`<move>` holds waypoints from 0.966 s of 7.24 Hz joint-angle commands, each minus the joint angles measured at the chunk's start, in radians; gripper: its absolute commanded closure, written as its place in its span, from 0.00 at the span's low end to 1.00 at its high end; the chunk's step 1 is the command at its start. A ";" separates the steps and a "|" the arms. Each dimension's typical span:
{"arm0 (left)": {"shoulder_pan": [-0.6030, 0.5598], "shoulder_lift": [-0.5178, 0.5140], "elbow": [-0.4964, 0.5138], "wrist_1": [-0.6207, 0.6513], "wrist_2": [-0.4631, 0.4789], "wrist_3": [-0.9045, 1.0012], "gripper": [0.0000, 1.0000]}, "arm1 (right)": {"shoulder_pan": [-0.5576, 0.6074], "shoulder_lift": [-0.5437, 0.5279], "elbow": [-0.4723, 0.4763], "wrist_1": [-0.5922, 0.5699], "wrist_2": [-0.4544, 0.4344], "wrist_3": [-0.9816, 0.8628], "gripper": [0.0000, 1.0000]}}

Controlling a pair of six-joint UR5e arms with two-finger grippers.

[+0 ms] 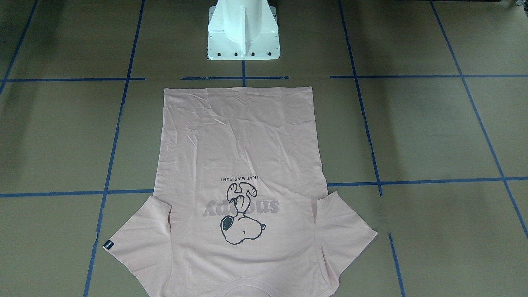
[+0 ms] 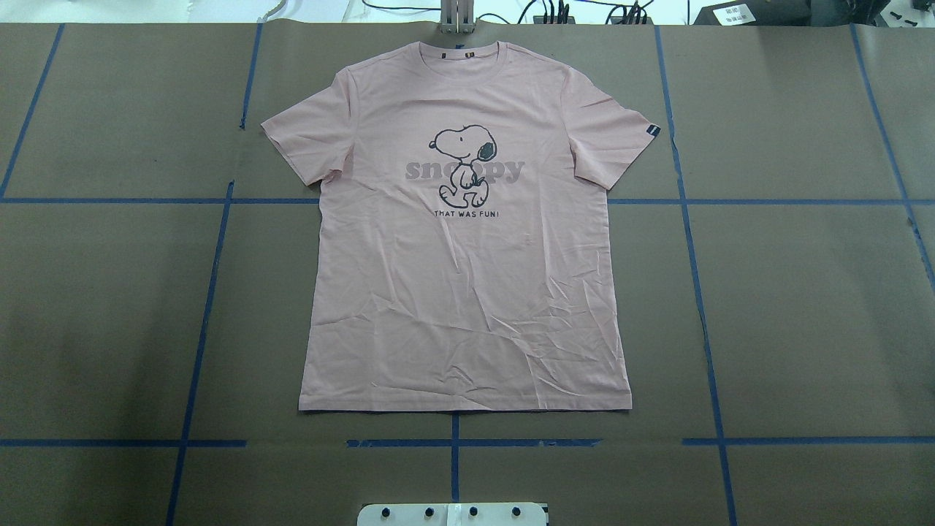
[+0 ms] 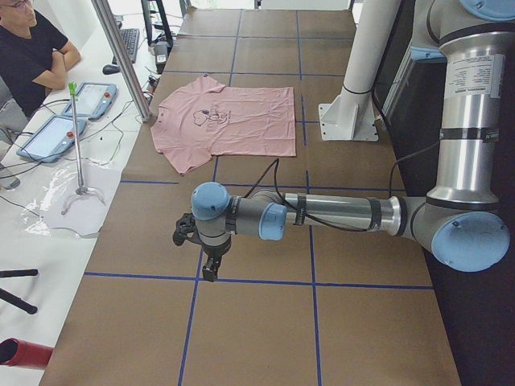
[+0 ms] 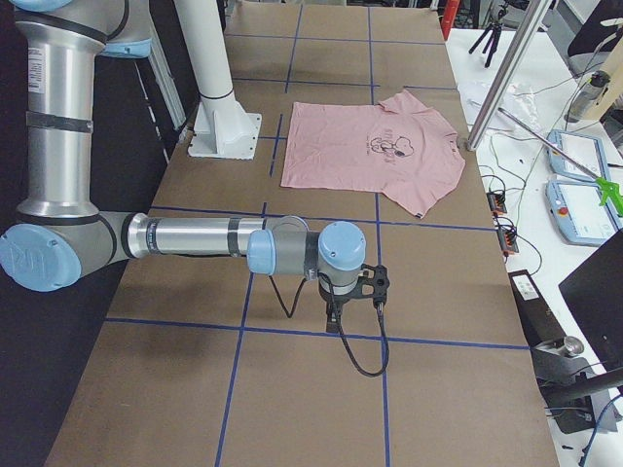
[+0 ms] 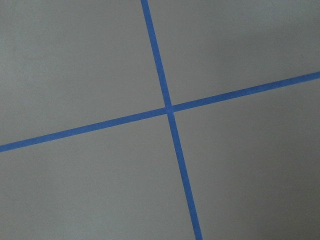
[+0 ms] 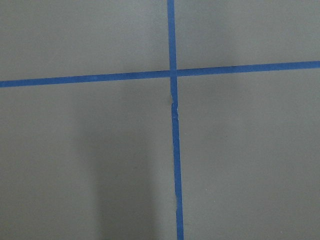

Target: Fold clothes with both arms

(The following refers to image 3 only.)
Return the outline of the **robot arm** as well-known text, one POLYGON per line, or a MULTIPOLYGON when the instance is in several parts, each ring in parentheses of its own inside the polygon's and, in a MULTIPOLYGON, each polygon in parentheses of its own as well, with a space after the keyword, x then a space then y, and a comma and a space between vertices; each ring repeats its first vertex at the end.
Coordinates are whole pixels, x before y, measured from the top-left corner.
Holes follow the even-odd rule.
POLYGON ((435 187, 423 197, 388 199, 278 191, 241 197, 219 183, 203 183, 192 193, 192 213, 176 227, 207 254, 205 280, 217 279, 233 235, 280 240, 287 223, 402 236, 462 272, 503 258, 510 233, 497 215, 490 182, 505 59, 514 46, 514 4, 418 1, 411 43, 414 60, 447 63, 435 187))

